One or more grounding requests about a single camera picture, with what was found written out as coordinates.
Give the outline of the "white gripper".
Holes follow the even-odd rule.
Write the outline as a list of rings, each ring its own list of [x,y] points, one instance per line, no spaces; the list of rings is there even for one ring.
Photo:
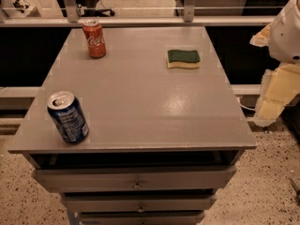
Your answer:
[[[256,47],[269,45],[270,56],[284,62],[275,70],[267,69],[262,75],[261,93],[253,118],[253,122],[259,127],[268,127],[276,122],[285,107],[300,93],[298,5],[299,0],[290,0],[272,24],[267,24],[249,42]]]

